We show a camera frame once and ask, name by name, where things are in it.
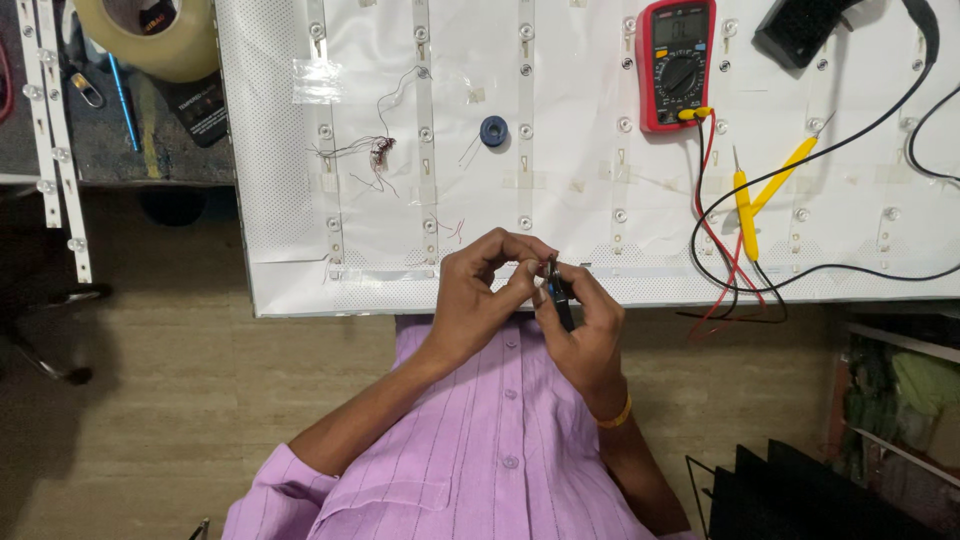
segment orange wristband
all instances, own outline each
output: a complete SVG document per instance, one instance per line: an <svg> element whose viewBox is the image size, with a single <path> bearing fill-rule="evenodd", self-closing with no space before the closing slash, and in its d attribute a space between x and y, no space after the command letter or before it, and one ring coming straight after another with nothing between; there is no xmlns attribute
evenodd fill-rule
<svg viewBox="0 0 960 540"><path fill-rule="evenodd" d="M630 416L631 405L633 405L633 402L630 399L630 392L627 392L627 404L623 406L623 412L620 413L620 416L617 416L612 420L604 420L604 421L600 421L594 418L593 421L597 423L597 428L603 428L605 430L616 428L620 424L623 424L624 422L627 421L627 417Z"/></svg>

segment solder wire spool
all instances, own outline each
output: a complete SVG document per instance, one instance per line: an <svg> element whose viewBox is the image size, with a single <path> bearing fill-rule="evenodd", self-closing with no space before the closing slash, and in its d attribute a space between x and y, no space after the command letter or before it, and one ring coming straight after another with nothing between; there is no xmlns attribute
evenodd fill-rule
<svg viewBox="0 0 960 540"><path fill-rule="evenodd" d="M496 148L507 140L507 121L499 116L488 116L480 124L480 142L489 148Z"/></svg>
<svg viewBox="0 0 960 540"><path fill-rule="evenodd" d="M84 35L117 59L171 83L189 83L220 65L209 0L181 0L168 28L143 36L138 2L75 0Z"/></svg>

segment green cloth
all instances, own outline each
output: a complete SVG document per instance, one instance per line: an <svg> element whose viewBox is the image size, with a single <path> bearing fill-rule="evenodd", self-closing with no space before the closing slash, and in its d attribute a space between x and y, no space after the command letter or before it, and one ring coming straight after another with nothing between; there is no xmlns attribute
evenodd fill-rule
<svg viewBox="0 0 960 540"><path fill-rule="evenodd" d="M917 412L937 416L960 404L960 364L912 352L896 353L893 364L900 398Z"/></svg>

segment wrist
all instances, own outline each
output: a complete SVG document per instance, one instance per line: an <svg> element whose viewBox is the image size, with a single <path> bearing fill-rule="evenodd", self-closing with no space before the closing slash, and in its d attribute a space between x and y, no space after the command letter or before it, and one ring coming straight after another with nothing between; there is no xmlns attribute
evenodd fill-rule
<svg viewBox="0 0 960 540"><path fill-rule="evenodd" d="M621 373L582 391L584 403L595 420L612 420L623 412L627 404L627 379Z"/></svg>

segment blue spool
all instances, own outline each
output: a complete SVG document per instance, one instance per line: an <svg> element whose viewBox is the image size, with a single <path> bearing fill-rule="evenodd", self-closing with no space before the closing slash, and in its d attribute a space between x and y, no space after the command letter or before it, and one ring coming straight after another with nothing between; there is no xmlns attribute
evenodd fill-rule
<svg viewBox="0 0 960 540"><path fill-rule="evenodd" d="M488 116L480 124L480 142L496 148L507 140L507 121L499 116Z"/></svg>

